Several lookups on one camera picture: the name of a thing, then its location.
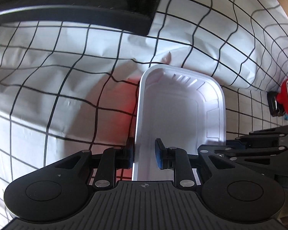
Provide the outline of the white black grid tablecloth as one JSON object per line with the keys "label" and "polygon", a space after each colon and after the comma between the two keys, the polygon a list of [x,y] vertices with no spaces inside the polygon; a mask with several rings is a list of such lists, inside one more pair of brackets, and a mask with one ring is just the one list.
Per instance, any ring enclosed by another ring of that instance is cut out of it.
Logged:
{"label": "white black grid tablecloth", "polygon": [[283,125],[266,93],[288,75],[288,0],[161,0],[147,36],[56,21],[0,25],[0,229],[15,179],[134,135],[139,81],[155,64],[211,76],[226,137]]}

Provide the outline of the red white robot figurine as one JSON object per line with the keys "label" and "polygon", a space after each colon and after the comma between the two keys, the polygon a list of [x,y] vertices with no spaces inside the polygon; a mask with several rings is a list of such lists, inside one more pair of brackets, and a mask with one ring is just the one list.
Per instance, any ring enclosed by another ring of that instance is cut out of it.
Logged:
{"label": "red white robot figurine", "polygon": [[268,107],[272,117],[286,117],[288,120],[288,78],[282,84],[279,92],[267,93]]}

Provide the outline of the white rectangular plastic tray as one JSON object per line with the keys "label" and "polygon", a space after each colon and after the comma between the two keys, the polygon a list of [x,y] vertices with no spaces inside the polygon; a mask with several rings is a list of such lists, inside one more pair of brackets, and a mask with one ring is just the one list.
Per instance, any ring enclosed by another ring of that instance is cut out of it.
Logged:
{"label": "white rectangular plastic tray", "polygon": [[140,80],[135,133],[134,181],[172,180],[160,170],[154,142],[196,154],[203,144],[226,142],[223,90],[216,80],[198,72],[157,64]]}

